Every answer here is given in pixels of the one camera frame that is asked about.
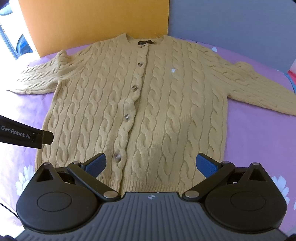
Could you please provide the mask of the grey headboard panel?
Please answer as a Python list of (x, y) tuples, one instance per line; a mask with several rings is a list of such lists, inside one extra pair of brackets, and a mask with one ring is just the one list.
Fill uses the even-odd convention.
[(295, 1), (170, 1), (169, 35), (287, 72), (295, 61)]

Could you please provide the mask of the orange headboard panel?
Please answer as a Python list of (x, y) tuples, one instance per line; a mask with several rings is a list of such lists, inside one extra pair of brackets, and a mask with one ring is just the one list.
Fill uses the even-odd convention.
[(20, 1), (34, 46), (43, 57), (127, 33), (168, 33), (169, 1)]

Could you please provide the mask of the beige cable-knit cardigan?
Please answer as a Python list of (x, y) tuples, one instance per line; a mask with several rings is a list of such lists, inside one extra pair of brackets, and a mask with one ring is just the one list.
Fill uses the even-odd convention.
[(122, 34), (21, 72), (8, 89), (53, 93), (36, 166), (104, 153), (99, 180), (125, 193), (183, 193), (203, 180), (195, 157), (224, 156), (229, 98), (295, 115), (295, 94), (202, 45)]

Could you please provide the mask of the pink floral bed sheet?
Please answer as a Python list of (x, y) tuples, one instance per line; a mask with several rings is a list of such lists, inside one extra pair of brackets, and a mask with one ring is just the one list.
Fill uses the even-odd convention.
[[(1, 114), (40, 128), (53, 94), (1, 92)], [(36, 150), (1, 144), (1, 234), (18, 235), (16, 201), (32, 177)], [(281, 230), (295, 231), (295, 117), (229, 100), (225, 157), (238, 166), (260, 161), (287, 202)]]

